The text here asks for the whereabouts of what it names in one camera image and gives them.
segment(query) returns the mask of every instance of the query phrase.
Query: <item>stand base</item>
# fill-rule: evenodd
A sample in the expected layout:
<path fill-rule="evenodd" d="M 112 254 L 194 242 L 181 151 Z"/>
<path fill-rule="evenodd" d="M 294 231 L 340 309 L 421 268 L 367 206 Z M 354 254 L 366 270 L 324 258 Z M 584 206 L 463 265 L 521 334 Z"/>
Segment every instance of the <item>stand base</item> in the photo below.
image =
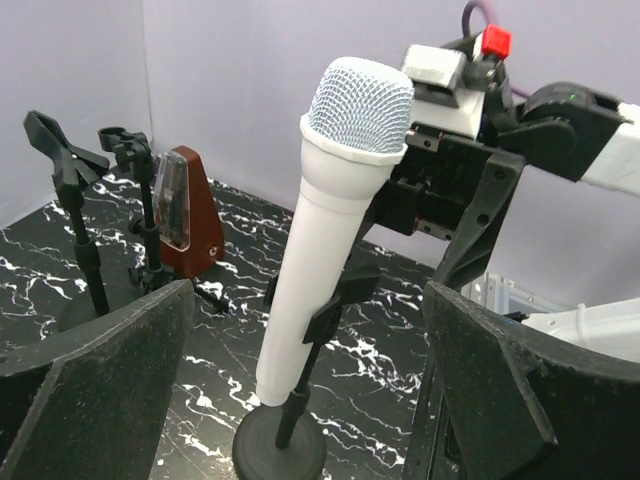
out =
<path fill-rule="evenodd" d="M 305 412 L 285 450 L 275 445 L 281 408 L 261 405 L 250 412 L 233 439 L 232 457 L 240 480 L 318 480 L 327 444 L 315 419 Z"/>
<path fill-rule="evenodd" d="M 139 288 L 129 285 L 128 282 L 115 287 L 105 285 L 105 289 L 111 312 L 115 312 L 142 297 L 142 291 Z M 91 295 L 89 294 L 89 290 L 85 290 L 65 305 L 56 320 L 58 330 L 65 332 L 73 327 L 95 320 L 96 318 L 98 317 L 93 308 Z"/>

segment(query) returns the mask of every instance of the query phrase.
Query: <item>tabletop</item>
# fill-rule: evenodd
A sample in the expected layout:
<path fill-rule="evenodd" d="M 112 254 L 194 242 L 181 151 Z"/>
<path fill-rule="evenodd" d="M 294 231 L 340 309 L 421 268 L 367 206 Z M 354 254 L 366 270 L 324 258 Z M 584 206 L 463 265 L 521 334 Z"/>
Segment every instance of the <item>tabletop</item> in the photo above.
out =
<path fill-rule="evenodd" d="M 150 479 L 234 479 L 233 435 L 258 405 L 257 364 L 268 310 L 264 291 L 277 272 L 291 212 L 212 183 L 226 256 L 200 278 L 223 295 L 227 314 L 196 297 Z M 86 193 L 84 215 L 100 248 L 105 283 L 128 281 L 144 249 L 127 232 L 141 212 L 132 181 L 108 174 Z M 56 332 L 56 315 L 86 287 L 73 257 L 73 232 L 54 202 L 0 231 L 0 354 Z M 320 355 L 309 411 L 327 440 L 324 479 L 400 478 L 426 359 L 420 302 L 431 273 L 381 247 L 355 252 L 383 277 L 374 298 L 351 306 Z"/>

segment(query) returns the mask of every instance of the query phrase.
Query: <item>marble tabletop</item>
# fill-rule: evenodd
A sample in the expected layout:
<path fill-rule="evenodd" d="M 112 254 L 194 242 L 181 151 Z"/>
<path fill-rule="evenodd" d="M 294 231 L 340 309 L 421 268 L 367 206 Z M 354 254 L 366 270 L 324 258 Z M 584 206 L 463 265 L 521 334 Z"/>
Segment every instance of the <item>marble tabletop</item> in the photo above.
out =
<path fill-rule="evenodd" d="M 200 283 L 222 294 L 230 312 L 217 314 L 196 297 L 152 480 L 236 478 L 233 435 L 258 404 L 264 291 L 281 262 L 291 213 L 227 185 L 213 188 L 227 253 Z M 127 232 L 142 208 L 138 192 L 109 174 L 86 193 L 84 214 L 107 284 L 128 281 L 127 267 L 143 256 Z M 431 270 L 364 242 L 356 254 L 383 278 L 372 301 L 348 309 L 321 354 L 309 410 L 327 439 L 324 479 L 400 478 L 426 358 L 419 305 Z M 73 233 L 55 203 L 0 231 L 0 354 L 55 334 L 56 315 L 85 286 Z"/>

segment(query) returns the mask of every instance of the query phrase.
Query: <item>white microphone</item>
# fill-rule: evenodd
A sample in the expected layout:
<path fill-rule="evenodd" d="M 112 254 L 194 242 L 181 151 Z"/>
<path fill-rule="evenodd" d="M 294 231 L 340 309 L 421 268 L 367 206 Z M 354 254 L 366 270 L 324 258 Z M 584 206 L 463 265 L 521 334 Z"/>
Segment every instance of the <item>white microphone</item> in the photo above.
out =
<path fill-rule="evenodd" d="M 413 94 L 404 73 L 344 57 L 300 120 L 300 195 L 256 372 L 264 405 L 282 405 L 300 378 L 311 318 L 333 296 L 365 212 L 407 149 Z"/>

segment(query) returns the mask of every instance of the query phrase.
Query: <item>microphone holder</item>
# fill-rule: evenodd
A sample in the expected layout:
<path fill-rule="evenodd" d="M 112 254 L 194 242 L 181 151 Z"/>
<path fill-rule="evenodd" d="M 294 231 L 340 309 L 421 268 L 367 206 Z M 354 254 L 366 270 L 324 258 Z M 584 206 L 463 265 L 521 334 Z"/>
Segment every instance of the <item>microphone holder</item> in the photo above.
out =
<path fill-rule="evenodd" d="M 380 276 L 374 265 L 347 262 L 333 297 L 309 323 L 303 343 L 312 347 L 296 388 L 281 409 L 261 405 L 244 417 L 236 431 L 232 458 L 240 480 L 315 480 L 321 476 L 327 446 L 320 426 L 307 411 L 309 380 L 322 346 L 338 331 L 344 307 L 371 300 Z M 278 275 L 269 282 L 267 307 L 277 282 Z"/>
<path fill-rule="evenodd" d="M 147 294 L 176 278 L 173 269 L 163 265 L 160 257 L 160 229 L 155 223 L 151 194 L 155 177 L 151 147 L 144 133 L 131 133 L 121 127 L 103 128 L 98 137 L 102 149 L 115 155 L 123 173 L 128 173 L 133 165 L 133 179 L 140 186 L 143 215 L 131 219 L 129 232 L 142 238 L 146 258 L 143 266 L 129 268 L 129 279 Z"/>
<path fill-rule="evenodd" d="M 100 253 L 82 217 L 82 192 L 109 171 L 109 160 L 69 143 L 56 120 L 35 110 L 27 114 L 24 129 L 31 146 L 53 161 L 53 185 L 60 206 L 71 219 L 76 262 L 87 280 L 88 294 L 78 295 L 58 316 L 58 327 L 64 331 L 110 310 L 100 272 Z"/>

